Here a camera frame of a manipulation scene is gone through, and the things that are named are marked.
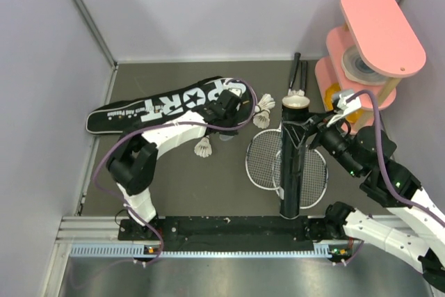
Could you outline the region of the clear plastic tube lid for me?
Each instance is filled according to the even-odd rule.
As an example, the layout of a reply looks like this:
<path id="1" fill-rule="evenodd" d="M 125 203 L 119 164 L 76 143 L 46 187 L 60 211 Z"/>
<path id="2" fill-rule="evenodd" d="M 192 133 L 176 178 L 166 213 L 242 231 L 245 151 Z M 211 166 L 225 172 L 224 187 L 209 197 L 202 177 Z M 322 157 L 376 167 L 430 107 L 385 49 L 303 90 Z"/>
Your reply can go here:
<path id="1" fill-rule="evenodd" d="M 219 134 L 219 139 L 222 142 L 228 142 L 234 138 L 236 138 L 236 134 Z"/>

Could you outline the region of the black shuttlecock tube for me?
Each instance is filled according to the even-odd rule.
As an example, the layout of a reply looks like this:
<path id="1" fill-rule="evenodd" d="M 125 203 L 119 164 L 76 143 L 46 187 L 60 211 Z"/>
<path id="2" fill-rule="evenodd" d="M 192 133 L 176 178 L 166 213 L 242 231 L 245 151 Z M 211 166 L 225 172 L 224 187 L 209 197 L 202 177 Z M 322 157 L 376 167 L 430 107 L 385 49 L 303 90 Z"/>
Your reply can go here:
<path id="1" fill-rule="evenodd" d="M 282 120 L 305 122 L 309 112 L 310 100 L 305 96 L 285 96 L 282 98 Z M 287 220 L 296 219 L 300 213 L 300 184 L 303 162 L 300 158 L 305 149 L 281 148 L 280 168 L 280 215 Z"/>

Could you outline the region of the white shuttlecock pair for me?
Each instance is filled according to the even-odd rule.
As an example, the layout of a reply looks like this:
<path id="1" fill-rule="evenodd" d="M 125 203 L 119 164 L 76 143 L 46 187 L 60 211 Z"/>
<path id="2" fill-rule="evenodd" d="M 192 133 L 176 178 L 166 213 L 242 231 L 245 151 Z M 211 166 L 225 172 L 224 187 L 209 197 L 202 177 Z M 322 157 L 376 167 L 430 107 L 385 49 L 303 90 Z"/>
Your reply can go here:
<path id="1" fill-rule="evenodd" d="M 260 113 L 264 110 L 271 110 L 275 107 L 275 100 L 273 97 L 266 93 L 264 94 L 261 99 L 257 102 L 254 111 L 255 113 Z"/>
<path id="2" fill-rule="evenodd" d="M 252 121 L 253 124 L 259 129 L 267 129 L 270 124 L 270 111 L 262 110 L 258 113 L 255 113 Z"/>

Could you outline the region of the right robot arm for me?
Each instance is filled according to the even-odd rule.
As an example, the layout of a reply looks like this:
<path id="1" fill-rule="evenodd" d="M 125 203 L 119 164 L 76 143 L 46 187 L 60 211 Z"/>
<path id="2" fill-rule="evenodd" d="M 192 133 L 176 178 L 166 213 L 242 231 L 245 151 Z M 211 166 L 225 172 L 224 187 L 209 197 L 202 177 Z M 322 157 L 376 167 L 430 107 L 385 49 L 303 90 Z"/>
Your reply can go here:
<path id="1" fill-rule="evenodd" d="M 391 158 L 396 144 L 379 123 L 351 136 L 330 124 L 335 118 L 333 112 L 283 113 L 281 215 L 294 219 L 300 213 L 306 150 L 321 146 L 352 177 L 363 177 L 360 189 L 406 223 L 414 235 L 397 232 L 342 202 L 326 209 L 326 233 L 335 239 L 352 237 L 383 249 L 408 263 L 430 286 L 443 291 L 444 213 L 421 182 Z"/>

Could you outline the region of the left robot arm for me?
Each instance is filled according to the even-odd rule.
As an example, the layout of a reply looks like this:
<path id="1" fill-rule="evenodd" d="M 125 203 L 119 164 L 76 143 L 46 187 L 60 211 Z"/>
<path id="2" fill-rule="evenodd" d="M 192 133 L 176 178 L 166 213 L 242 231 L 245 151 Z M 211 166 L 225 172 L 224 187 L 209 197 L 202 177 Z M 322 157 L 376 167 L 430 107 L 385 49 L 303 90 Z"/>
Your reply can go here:
<path id="1" fill-rule="evenodd" d="M 149 191 L 158 158 L 188 141 L 206 136 L 213 131 L 207 125 L 236 126 L 241 95 L 238 88 L 223 90 L 216 100 L 164 123 L 163 128 L 147 130 L 127 139 L 108 158 L 106 168 L 121 190 L 124 205 L 135 220 L 133 230 L 141 238 L 152 238 L 158 229 Z"/>

